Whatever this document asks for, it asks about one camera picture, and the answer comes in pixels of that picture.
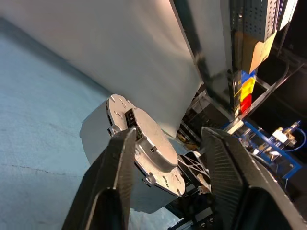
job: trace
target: blue bracket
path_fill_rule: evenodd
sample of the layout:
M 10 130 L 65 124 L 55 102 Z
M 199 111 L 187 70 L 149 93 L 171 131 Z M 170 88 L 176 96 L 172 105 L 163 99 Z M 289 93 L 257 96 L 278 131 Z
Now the blue bracket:
M 276 150 L 280 155 L 282 155 L 286 160 L 288 160 L 292 165 L 293 168 L 283 176 L 284 179 L 289 179 L 291 176 L 293 176 L 299 169 L 302 168 L 302 166 L 295 161 L 289 154 L 282 151 L 279 147 L 275 146 L 273 142 L 271 142 L 265 135 L 263 135 L 259 130 L 257 130 L 251 123 L 247 121 L 243 121 L 244 124 L 250 128 L 258 137 L 260 137 L 262 140 L 264 140 L 269 146 L 271 146 L 274 150 Z M 260 153 L 260 156 L 268 163 L 271 163 L 271 160 L 265 156 L 265 154 Z

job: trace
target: circular metal plate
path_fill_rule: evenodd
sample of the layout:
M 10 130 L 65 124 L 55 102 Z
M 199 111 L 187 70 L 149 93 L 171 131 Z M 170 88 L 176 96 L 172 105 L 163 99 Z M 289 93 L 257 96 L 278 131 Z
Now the circular metal plate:
M 162 172 L 160 169 L 149 164 L 147 157 L 145 157 L 141 149 L 137 148 L 136 153 L 135 160 L 138 167 L 147 176 L 151 174 L 154 176 L 155 186 L 158 186 L 175 196 L 181 196 L 184 194 L 185 182 L 177 167 L 173 168 L 171 172 Z
M 156 154 L 160 154 L 161 159 L 175 168 L 178 165 L 177 154 L 160 126 L 142 109 L 134 108 L 133 111 L 141 132 L 157 147 Z

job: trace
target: mechanical component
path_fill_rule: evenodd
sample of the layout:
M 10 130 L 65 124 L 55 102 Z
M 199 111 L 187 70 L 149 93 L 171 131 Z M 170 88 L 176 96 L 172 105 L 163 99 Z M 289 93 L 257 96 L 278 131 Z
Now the mechanical component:
M 177 224 L 172 227 L 169 227 L 167 230 L 188 230 L 193 225 L 192 220 L 182 219 Z
M 239 139 L 206 127 L 202 139 L 206 154 L 200 160 L 208 165 L 216 202 L 213 213 L 220 213 L 224 230 L 236 226 L 240 229 L 306 228 L 277 180 L 251 157 Z M 219 222 L 216 215 L 213 222 Z
M 294 124 L 288 128 L 279 127 L 277 130 L 273 132 L 270 140 L 279 142 L 276 145 L 278 147 L 281 145 L 281 143 L 293 147 L 296 144 L 296 139 L 292 135 L 292 132 L 299 127 L 300 123 L 301 123 L 300 121 L 294 122 Z
M 142 109 L 113 94 L 83 121 L 80 137 L 92 164 L 111 137 L 132 127 L 137 135 L 131 207 L 153 213 L 185 192 L 177 154 L 159 125 Z
M 193 189 L 197 188 L 200 193 L 207 193 L 211 191 L 210 178 L 203 164 L 199 162 L 198 154 L 198 152 L 192 151 L 185 156 L 179 155 L 179 168 L 186 176 L 185 181 L 190 182 Z
M 114 135 L 87 170 L 63 230 L 128 228 L 135 136 L 135 129 Z

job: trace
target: metal frame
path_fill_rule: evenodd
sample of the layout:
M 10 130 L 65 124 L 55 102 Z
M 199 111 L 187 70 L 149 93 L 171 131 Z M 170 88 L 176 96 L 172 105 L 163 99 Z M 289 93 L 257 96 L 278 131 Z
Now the metal frame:
M 281 154 L 286 160 L 288 160 L 292 165 L 293 168 L 283 176 L 284 179 L 289 179 L 291 176 L 293 176 L 299 169 L 302 168 L 302 166 L 294 160 L 289 154 L 282 151 L 279 147 L 275 146 L 274 143 L 272 143 L 265 135 L 263 135 L 259 130 L 257 130 L 251 123 L 247 121 L 243 121 L 244 124 L 250 128 L 258 137 L 260 137 L 262 140 L 264 140 L 270 147 L 272 147 L 274 150 L 276 150 L 279 154 Z
M 202 23 L 203 17 L 199 16 L 199 13 L 203 14 L 203 11 L 195 11 L 195 7 L 196 9 L 197 7 L 201 7 L 204 10 L 212 11 L 212 7 L 217 6 L 216 1 L 207 1 L 204 3 L 202 1 L 170 0 L 170 3 L 175 12 L 182 34 L 187 42 L 196 69 L 204 83 L 205 92 L 216 104 L 215 106 L 219 110 L 225 110 L 227 114 L 226 116 L 229 116 L 230 119 L 233 120 L 235 117 L 234 109 L 238 106 L 236 101 L 234 101 L 234 95 L 239 89 L 234 87 L 235 83 L 237 83 L 235 76 L 228 73 L 228 70 L 231 69 L 232 59 L 228 1 L 225 1 L 219 6 L 219 10 L 222 11 L 222 23 L 213 27 L 215 30 L 217 26 L 222 29 L 224 40 L 221 44 L 225 45 L 225 49 L 222 52 L 215 51 L 211 53 L 211 56 L 214 55 L 219 57 L 221 55 L 221 58 L 225 59 L 226 65 L 219 67 L 217 71 L 209 68 L 211 66 L 208 67 L 208 61 L 206 60 L 208 59 L 207 56 L 210 55 L 208 55 L 208 51 L 204 49 L 204 45 L 206 45 L 203 43 L 204 40 L 202 39 L 202 36 L 204 35 L 199 33 L 200 31 L 204 31 L 204 29 L 208 29 L 208 27 Z

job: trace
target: wire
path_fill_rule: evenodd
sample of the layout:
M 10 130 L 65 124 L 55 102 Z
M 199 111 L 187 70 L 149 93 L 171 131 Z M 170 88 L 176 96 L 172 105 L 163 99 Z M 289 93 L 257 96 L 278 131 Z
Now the wire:
M 202 106 L 201 106 L 201 101 L 200 101 L 200 96 L 199 96 L 199 95 L 197 96 L 197 99 L 198 99 L 198 103 L 200 104 L 201 111 L 203 111 L 203 108 L 202 108 Z
M 279 86 L 281 86 L 289 77 L 291 77 L 293 74 L 295 74 L 296 72 L 298 72 L 299 69 L 303 67 L 303 65 L 304 65 L 304 63 L 301 64 L 301 65 L 299 65 L 292 73 L 289 74 L 289 76 L 287 76 L 286 78 L 284 78 L 284 80 L 283 80 L 282 82 L 280 82 L 280 83 L 277 85 L 276 88 L 278 88 Z
M 276 46 L 272 46 L 272 52 L 277 52 L 277 49 L 278 48 Z M 289 61 L 290 66 L 298 66 L 298 65 L 303 63 L 303 66 L 300 68 L 300 71 L 302 71 L 302 69 L 304 69 L 305 71 L 303 71 L 303 73 L 305 73 L 306 70 L 307 70 L 307 68 L 304 67 L 304 65 L 307 64 L 306 59 L 293 54 L 289 50 L 283 49 L 282 55 L 279 56 L 278 58 L 283 60 L 283 61 Z
M 299 150 L 301 147 L 303 147 L 304 145 L 305 145 L 305 143 L 306 143 L 306 134 L 305 134 L 305 132 L 303 131 L 303 130 L 301 130 L 300 128 L 295 128 L 295 130 L 298 130 L 298 131 L 300 131 L 301 132 L 301 134 L 303 134 L 303 136 L 304 136 L 304 141 L 302 142 L 302 144 L 299 146 L 299 147 L 297 147 L 297 148 L 295 148 L 295 149 L 290 149 L 290 150 L 284 150 L 285 152 L 293 152 L 293 151 L 297 151 L 297 150 Z

